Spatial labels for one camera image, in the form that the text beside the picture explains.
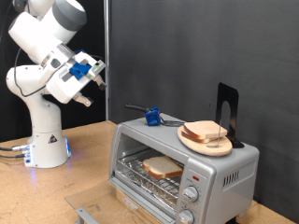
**power cord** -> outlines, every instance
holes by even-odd
[[[148,107],[144,107],[143,105],[126,104],[124,107],[128,108],[128,109],[139,110],[139,111],[142,111],[144,113],[148,113],[148,112],[152,111],[152,109],[150,109]],[[164,126],[168,126],[168,127],[180,127],[180,126],[184,125],[184,123],[185,123],[185,122],[182,122],[182,121],[164,120],[161,117],[160,114],[159,114],[159,117],[162,121],[161,124],[164,125]]]
[[[12,148],[8,148],[8,147],[0,147],[1,151],[12,151]]]
[[[20,92],[21,92],[21,95],[22,95],[23,97],[28,97],[28,96],[31,96],[31,95],[37,93],[38,91],[43,90],[43,89],[46,87],[46,85],[43,86],[43,87],[41,87],[41,88],[39,88],[39,89],[36,90],[36,91],[33,91],[33,92],[27,94],[27,95],[25,95],[25,94],[22,92],[21,87],[18,85],[18,82],[17,82],[17,63],[18,63],[18,59],[19,59],[19,56],[20,56],[20,52],[21,52],[21,49],[19,49],[19,51],[18,51],[18,54],[17,54],[17,57],[16,57],[16,61],[15,61],[15,66],[14,66],[15,84],[16,84],[16,86],[19,88],[19,90],[20,90]]]
[[[94,58],[98,58],[98,59],[100,59],[100,60],[102,60],[102,61],[103,61],[103,58],[102,58],[101,56],[98,56],[98,55],[93,55],[93,54],[90,54],[90,56],[92,56],[92,57],[94,57]]]
[[[0,157],[2,157],[2,158],[9,158],[9,159],[18,159],[18,158],[24,158],[25,154],[19,154],[17,156],[13,156],[13,157],[8,157],[8,156],[2,156],[2,155],[0,155]]]

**toaster oven top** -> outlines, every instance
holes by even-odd
[[[183,121],[166,114],[161,114],[161,116],[166,120]],[[130,120],[119,126],[122,133],[125,133],[134,139],[138,139],[140,142],[142,139],[146,139],[146,143],[144,142],[144,144],[149,147],[155,148],[148,143],[164,146],[164,149],[162,150],[163,154],[168,155],[181,163],[185,163],[188,158],[193,158],[197,161],[209,163],[214,167],[222,167],[228,163],[235,163],[235,160],[246,160],[249,154],[255,154],[255,151],[257,150],[255,147],[244,144],[245,147],[242,148],[242,150],[233,149],[233,151],[226,156],[211,157],[194,152],[184,146],[178,139],[178,127],[168,127],[163,125],[149,127],[145,118]]]

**toaster oven door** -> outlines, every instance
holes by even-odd
[[[144,160],[161,156],[164,154],[150,147],[125,155],[117,160],[114,175],[171,218],[176,218],[181,175],[157,179],[142,168]],[[184,170],[184,164],[175,160],[174,162]]]
[[[89,224],[175,223],[115,177],[65,199],[76,210],[81,223],[83,220]]]

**toaster oven rack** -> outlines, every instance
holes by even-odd
[[[172,210],[176,211],[181,176],[156,179],[148,175],[148,171],[142,169],[143,160],[163,155],[150,148],[122,158],[118,160],[118,164],[124,166],[125,169],[119,169],[119,173],[151,194],[158,201],[165,203]],[[176,164],[184,169],[182,163],[176,161]]]

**bread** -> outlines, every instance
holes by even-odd
[[[218,138],[197,139],[192,135],[188,134],[185,128],[181,131],[181,135],[184,136],[185,138],[188,138],[190,140],[193,140],[194,142],[199,142],[199,143],[209,143],[210,141],[218,139]]]
[[[153,157],[142,162],[142,169],[148,171],[148,175],[161,179],[182,175],[183,170],[167,156]]]
[[[212,120],[189,122],[184,124],[187,134],[197,139],[218,138],[219,124]],[[221,137],[227,134],[227,130],[221,127]]]
[[[215,147],[218,145],[218,140],[214,140],[213,142],[203,144],[199,142],[192,141],[188,138],[185,138],[181,135],[183,126],[178,128],[178,138],[179,140],[189,149],[199,152],[208,156],[225,156],[232,151],[232,143],[227,137],[221,137],[219,139],[219,147]]]

